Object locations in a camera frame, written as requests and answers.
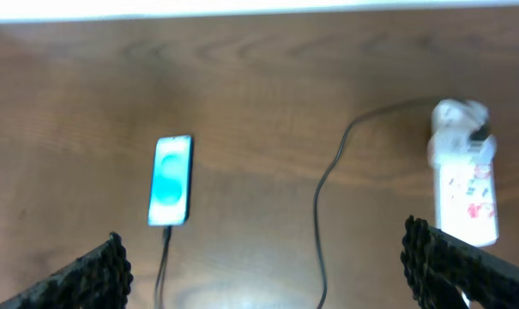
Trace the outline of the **blue Samsung Galaxy smartphone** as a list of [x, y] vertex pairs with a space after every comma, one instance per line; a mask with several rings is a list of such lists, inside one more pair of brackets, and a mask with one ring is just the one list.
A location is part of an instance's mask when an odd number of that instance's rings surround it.
[[189, 215], [193, 161], [191, 135], [160, 138], [154, 151], [148, 225], [183, 225]]

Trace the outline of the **white power strip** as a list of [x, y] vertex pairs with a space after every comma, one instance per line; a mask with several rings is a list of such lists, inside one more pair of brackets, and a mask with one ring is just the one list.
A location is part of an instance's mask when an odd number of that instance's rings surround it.
[[493, 160], [431, 167], [437, 228], [476, 247], [493, 245], [499, 236]]

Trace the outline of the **white charger adapter plug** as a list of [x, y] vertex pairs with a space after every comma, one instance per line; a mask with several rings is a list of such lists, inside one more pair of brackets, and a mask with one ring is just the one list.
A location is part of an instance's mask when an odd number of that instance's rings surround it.
[[441, 100], [431, 114], [428, 161], [444, 165], [489, 165], [497, 144], [491, 133], [489, 111], [474, 100]]

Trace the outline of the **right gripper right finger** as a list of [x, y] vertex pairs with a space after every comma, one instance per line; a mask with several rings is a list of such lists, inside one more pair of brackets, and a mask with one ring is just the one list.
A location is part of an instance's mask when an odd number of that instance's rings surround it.
[[404, 276], [421, 308], [519, 309], [519, 267], [409, 216], [402, 238]]

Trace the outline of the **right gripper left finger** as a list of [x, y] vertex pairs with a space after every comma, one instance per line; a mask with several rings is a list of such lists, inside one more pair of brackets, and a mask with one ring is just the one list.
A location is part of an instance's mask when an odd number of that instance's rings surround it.
[[0, 309], [124, 309], [133, 282], [117, 233], [41, 282], [0, 303]]

